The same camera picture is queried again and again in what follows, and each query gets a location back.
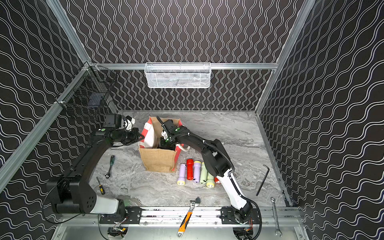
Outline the light green flashlight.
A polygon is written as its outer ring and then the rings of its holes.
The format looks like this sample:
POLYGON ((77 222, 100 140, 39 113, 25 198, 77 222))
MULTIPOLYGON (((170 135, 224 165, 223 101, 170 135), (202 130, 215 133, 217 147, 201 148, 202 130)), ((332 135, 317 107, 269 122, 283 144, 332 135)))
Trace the light green flashlight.
POLYGON ((205 163, 202 163, 201 165, 201 174, 200 174, 200 184, 205 185, 208 178, 208 171, 206 169, 205 163))
POLYGON ((208 173, 206 187, 207 188, 214 188, 215 184, 216 184, 215 177, 213 175, 211 175, 210 173, 208 173))

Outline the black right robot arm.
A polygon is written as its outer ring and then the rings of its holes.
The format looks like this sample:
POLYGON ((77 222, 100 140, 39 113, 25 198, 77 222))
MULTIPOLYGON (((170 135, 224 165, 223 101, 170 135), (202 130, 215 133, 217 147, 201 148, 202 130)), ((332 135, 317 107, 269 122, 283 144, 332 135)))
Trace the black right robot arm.
POLYGON ((166 141, 187 145, 201 153, 208 173, 218 178, 225 189, 238 222, 247 222, 251 218, 251 213, 255 213, 259 224, 262 223, 259 206, 243 194, 234 177, 235 167, 218 139, 206 140, 185 126, 175 126, 172 120, 162 121, 160 117, 157 117, 157 120, 166 133, 166 141))

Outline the black hex key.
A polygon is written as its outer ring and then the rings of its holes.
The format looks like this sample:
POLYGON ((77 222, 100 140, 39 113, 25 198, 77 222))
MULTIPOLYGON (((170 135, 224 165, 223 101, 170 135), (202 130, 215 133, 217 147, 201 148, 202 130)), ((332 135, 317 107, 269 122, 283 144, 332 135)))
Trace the black hex key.
POLYGON ((269 175, 269 172, 270 172, 270 168, 267 165, 263 165, 263 167, 266 168, 267 171, 266 171, 266 173, 265 173, 265 175, 263 177, 263 180, 262 180, 262 182, 261 182, 261 184, 259 186, 259 189, 258 189, 258 191, 256 193, 257 197, 259 196, 259 194, 260 194, 260 192, 261 192, 261 190, 262 190, 262 188, 264 186, 264 183, 265 183, 265 181, 266 181, 266 179, 267 179, 267 177, 269 175))

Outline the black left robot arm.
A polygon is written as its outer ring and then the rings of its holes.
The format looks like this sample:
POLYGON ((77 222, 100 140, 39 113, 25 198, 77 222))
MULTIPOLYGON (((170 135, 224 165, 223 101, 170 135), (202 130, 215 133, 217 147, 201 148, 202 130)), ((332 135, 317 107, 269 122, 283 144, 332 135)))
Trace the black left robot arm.
POLYGON ((91 133, 90 139, 70 167, 47 182, 48 199, 56 214, 100 214, 126 217, 124 202, 99 196, 89 181, 103 154, 114 143, 129 146, 144 139, 135 119, 119 114, 106 115, 101 128, 91 133))

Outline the jute tote bag red trim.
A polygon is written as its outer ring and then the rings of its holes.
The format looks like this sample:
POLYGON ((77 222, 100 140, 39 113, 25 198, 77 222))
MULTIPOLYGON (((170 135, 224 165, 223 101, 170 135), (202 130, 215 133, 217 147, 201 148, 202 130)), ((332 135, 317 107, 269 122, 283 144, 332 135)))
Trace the jute tote bag red trim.
POLYGON ((190 147, 176 144, 170 150, 161 148, 162 131, 163 128, 158 119, 150 117, 142 131, 144 139, 139 141, 140 156, 147 171, 173 173, 177 169, 181 152, 189 151, 190 147))

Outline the orange handled adjustable wrench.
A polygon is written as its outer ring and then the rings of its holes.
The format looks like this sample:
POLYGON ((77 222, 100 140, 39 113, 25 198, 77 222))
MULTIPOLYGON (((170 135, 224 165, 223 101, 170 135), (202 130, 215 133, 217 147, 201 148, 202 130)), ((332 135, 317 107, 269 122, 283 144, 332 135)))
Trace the orange handled adjustable wrench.
POLYGON ((190 208, 187 212, 187 214, 185 215, 179 229, 178 229, 178 233, 177 233, 177 237, 178 238, 181 238, 183 236, 183 234, 185 233, 186 231, 186 228, 187 228, 187 225, 189 223, 189 220, 192 216, 192 213, 194 211, 194 209, 201 203, 201 199, 200 197, 197 197, 195 200, 191 200, 190 201, 190 208))

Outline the yellow black small screwdriver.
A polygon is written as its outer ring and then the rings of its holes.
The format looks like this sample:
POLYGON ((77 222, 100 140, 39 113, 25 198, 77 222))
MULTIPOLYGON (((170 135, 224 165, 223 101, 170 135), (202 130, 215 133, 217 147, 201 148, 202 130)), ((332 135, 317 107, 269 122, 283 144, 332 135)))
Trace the yellow black small screwdriver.
POLYGON ((97 179, 97 182, 98 182, 98 185, 99 185, 99 190, 100 190, 101 194, 105 195, 106 192, 105 192, 105 189, 104 189, 103 185, 100 182, 100 179, 98 177, 96 177, 96 179, 97 179))

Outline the lavender flashlight middle front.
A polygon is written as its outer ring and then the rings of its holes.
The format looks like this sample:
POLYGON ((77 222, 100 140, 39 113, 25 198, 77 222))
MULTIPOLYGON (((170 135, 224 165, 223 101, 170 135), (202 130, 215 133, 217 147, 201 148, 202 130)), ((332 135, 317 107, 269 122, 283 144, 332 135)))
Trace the lavender flashlight middle front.
POLYGON ((194 161, 193 182, 195 182, 195 183, 200 182, 201 166, 202 166, 202 163, 200 161, 194 161))

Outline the red flashlight front row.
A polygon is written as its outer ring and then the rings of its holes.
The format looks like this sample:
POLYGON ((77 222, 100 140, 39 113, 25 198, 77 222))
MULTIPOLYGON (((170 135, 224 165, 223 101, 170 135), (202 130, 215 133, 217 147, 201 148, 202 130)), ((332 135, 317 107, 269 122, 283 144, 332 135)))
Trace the red flashlight front row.
POLYGON ((194 160, 188 159, 186 162, 187 166, 187 180, 192 181, 194 179, 194 160))

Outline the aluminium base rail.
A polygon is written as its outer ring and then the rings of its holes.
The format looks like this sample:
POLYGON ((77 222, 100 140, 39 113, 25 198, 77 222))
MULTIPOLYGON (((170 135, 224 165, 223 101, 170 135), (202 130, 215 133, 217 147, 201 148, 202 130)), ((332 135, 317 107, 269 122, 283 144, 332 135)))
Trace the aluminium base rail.
MULTIPOLYGON (((112 220, 98 222, 96 215, 76 217, 63 226, 69 227, 179 227, 189 207, 129 207, 129 219, 122 224, 112 220)), ((296 227, 300 224, 301 213, 298 208, 277 207, 278 222, 281 227, 296 227)), ((246 227, 238 224, 233 211, 220 207, 197 207, 193 210, 188 227, 246 227)))

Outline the silver combination wrench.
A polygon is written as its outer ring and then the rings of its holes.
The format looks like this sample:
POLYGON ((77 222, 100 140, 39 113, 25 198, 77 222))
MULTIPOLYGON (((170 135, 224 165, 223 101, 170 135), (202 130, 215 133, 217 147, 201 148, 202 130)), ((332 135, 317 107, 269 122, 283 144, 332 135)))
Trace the silver combination wrench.
POLYGON ((276 207, 276 199, 274 197, 271 197, 271 203, 272 203, 273 215, 274 215, 275 226, 276 226, 275 235, 281 238, 283 236, 283 233, 281 232, 281 229, 280 229, 277 207, 276 207))

